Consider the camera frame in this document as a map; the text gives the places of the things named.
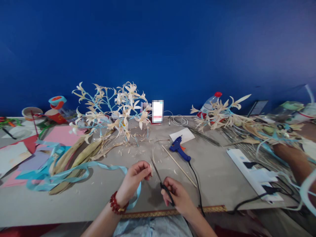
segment red container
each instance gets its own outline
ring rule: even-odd
[[[49,117],[51,120],[54,120],[58,124],[67,123],[63,116],[58,112],[58,110],[51,109],[48,110],[45,115]]]

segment table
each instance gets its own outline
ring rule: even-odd
[[[189,120],[190,125],[193,125],[192,118],[189,118]],[[137,123],[133,121],[129,125],[129,127],[134,127],[137,126]],[[156,137],[163,140],[170,139],[169,134],[183,129],[180,126],[169,126],[168,122],[164,122],[162,125],[151,126],[150,128],[149,138],[154,140],[156,140]],[[139,127],[132,130],[132,134],[135,132],[141,135],[143,133],[147,134],[146,131],[141,131]],[[217,130],[205,131],[205,135],[217,140],[222,145],[228,143],[225,137]],[[122,139],[120,137],[115,141],[120,142]],[[9,143],[7,139],[0,140],[1,144],[8,145],[7,143]],[[128,154],[129,148],[115,147],[100,162],[107,165],[126,167],[130,167],[138,160],[150,162],[153,144],[153,141],[150,143],[139,142],[139,147],[132,147],[130,154]],[[160,144],[170,146],[169,141],[160,141]],[[226,149],[229,146],[216,147],[197,136],[195,139],[184,143],[183,146],[186,147],[185,152],[192,158],[191,164],[198,176],[204,207],[225,205],[229,211],[233,210],[238,203],[257,196],[251,185],[226,153]],[[161,178],[170,176],[179,180],[197,206],[199,204],[197,189],[158,143],[155,143],[154,155],[156,167]],[[172,156],[192,180],[195,180],[188,163],[177,153],[172,153]],[[7,178],[8,175],[0,181],[4,182]],[[0,188],[0,227],[92,221],[109,201],[110,196],[119,188],[123,178],[124,174],[120,170],[109,171],[93,167],[90,168],[88,179],[78,182],[65,192],[54,196],[48,195],[47,192],[30,191],[25,186]],[[261,200],[256,200],[243,205],[240,209],[277,208],[297,205],[288,196],[282,195],[282,197],[284,199],[282,202],[268,204]],[[129,212],[171,209],[173,209],[171,206],[166,207],[164,204],[160,194],[158,177],[154,172],[154,176],[150,181],[143,182],[139,200],[135,208]]]

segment glue gun cord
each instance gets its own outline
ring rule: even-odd
[[[192,169],[192,171],[193,171],[193,173],[194,173],[194,175],[195,175],[195,179],[197,180],[197,185],[198,185],[198,178],[197,178],[197,175],[195,174],[194,169],[192,168],[190,161],[189,161],[188,163],[189,163],[189,166],[191,167],[191,169]],[[205,217],[205,213],[204,213],[204,211],[203,211],[203,206],[202,206],[202,198],[201,198],[201,192],[200,192],[200,187],[199,187],[199,185],[197,186],[197,189],[198,189],[198,194],[199,194],[199,196],[200,196],[201,211],[202,211],[203,216]]]

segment red beaded bracelet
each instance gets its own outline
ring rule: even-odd
[[[120,205],[118,205],[118,203],[116,201],[116,198],[115,198],[116,193],[117,193],[117,191],[111,196],[111,199],[110,199],[111,208],[115,214],[122,215],[126,212],[126,208],[129,204],[129,202],[124,207],[121,208]]]

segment white power strip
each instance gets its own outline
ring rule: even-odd
[[[251,169],[247,168],[244,162],[250,162],[250,160],[241,152],[241,150],[227,149],[227,154],[231,157],[235,165],[243,173],[258,195],[266,193],[262,185],[272,187],[269,182],[278,181],[277,178],[267,169],[256,169],[255,167],[252,167]],[[261,199],[269,203],[274,201],[283,201],[283,198],[277,193],[263,196]]]

